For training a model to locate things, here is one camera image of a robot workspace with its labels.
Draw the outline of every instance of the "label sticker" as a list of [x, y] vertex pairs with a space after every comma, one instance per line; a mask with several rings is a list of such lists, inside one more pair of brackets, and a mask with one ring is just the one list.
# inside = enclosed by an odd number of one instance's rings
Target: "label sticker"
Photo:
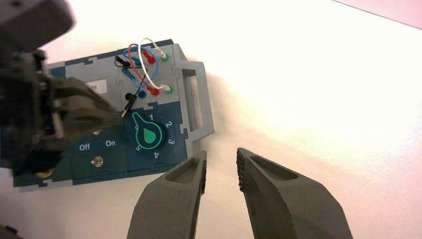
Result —
[[89, 81], [86, 82], [87, 86], [91, 88], [97, 94], [104, 94], [107, 93], [107, 80], [97, 80], [97, 81]]

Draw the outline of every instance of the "screw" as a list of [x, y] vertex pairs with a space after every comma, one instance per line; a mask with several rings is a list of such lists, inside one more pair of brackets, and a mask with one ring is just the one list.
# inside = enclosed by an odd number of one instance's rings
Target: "screw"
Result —
[[93, 160], [91, 160], [91, 164], [93, 166], [99, 168], [99, 167], [101, 167], [104, 164], [104, 160], [100, 156], [97, 156]]

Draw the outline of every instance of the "red wire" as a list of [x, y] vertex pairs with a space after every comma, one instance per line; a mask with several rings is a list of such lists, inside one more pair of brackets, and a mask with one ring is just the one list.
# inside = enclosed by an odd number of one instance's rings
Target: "red wire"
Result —
[[130, 61], [130, 66], [135, 71], [135, 73], [138, 75], [138, 77], [142, 80], [142, 84], [146, 85], [146, 89], [151, 93], [151, 95], [157, 96], [158, 94], [160, 94], [160, 91], [157, 90], [156, 88], [153, 88], [153, 87], [147, 85], [145, 83], [145, 78], [141, 77], [141, 74], [139, 73], [138, 69], [135, 66], [135, 63], [132, 60], [132, 56], [130, 55], [130, 50], [132, 49], [132, 46], [138, 46], [138, 44], [132, 43], [132, 44], [129, 45], [129, 48], [127, 49], [127, 56], [129, 58], [129, 61]]

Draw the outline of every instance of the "on label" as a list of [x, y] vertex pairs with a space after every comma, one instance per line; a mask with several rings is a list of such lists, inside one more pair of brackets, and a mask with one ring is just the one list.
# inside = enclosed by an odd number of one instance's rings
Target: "on label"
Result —
[[107, 146], [107, 147], [110, 147], [110, 146], [116, 146], [116, 141], [110, 141], [110, 140], [107, 140], [106, 142], [105, 142], [105, 145]]

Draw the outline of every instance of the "red plug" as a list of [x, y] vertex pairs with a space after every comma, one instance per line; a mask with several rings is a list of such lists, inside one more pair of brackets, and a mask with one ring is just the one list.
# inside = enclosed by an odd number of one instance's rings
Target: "red plug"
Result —
[[151, 93], [152, 96], [158, 96], [160, 94], [159, 90], [149, 85], [146, 85], [146, 89], [149, 91], [149, 93]]
[[148, 54], [147, 51], [142, 51], [142, 54], [146, 57], [146, 59], [148, 59], [148, 63], [149, 64], [154, 64], [155, 63], [155, 58], [153, 56], [151, 56], [150, 54]]

